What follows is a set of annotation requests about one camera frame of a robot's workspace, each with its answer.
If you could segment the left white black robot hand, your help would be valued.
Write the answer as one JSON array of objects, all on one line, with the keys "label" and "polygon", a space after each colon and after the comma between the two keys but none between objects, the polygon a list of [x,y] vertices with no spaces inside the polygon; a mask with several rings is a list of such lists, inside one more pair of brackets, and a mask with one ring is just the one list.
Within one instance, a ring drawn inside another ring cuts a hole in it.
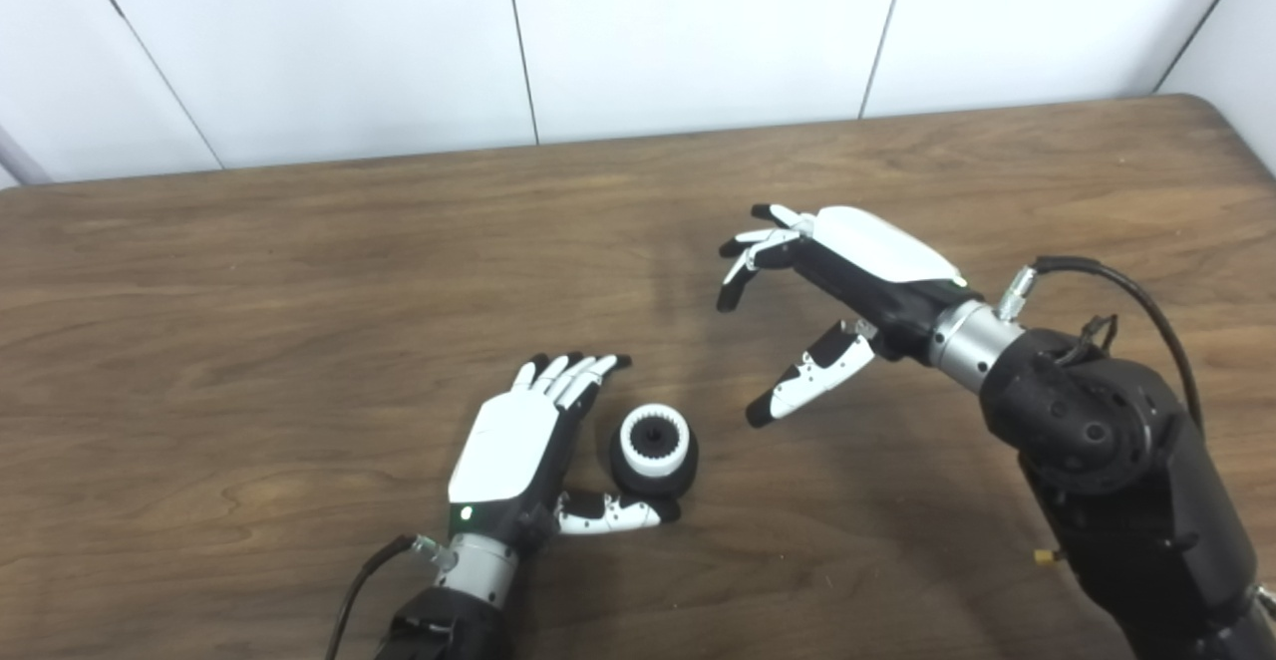
[{"label": "left white black robot hand", "polygon": [[448,484],[447,537],[473,534],[526,557],[558,534],[618,534],[681,517],[678,500],[567,491],[579,430],[627,355],[537,354],[509,389],[478,406]]}]

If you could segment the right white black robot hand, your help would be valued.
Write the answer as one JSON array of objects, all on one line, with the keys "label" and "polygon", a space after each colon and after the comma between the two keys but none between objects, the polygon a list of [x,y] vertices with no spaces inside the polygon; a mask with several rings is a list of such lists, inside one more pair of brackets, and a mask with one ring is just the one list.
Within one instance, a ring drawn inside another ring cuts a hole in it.
[{"label": "right white black robot hand", "polygon": [[762,269],[792,269],[856,314],[852,322],[835,322],[746,407],[753,428],[789,417],[877,357],[933,366],[931,346],[946,314],[981,297],[933,246],[860,207],[798,213],[755,204],[752,216],[775,225],[735,234],[718,248],[732,260],[717,297],[720,313],[738,309]]}]

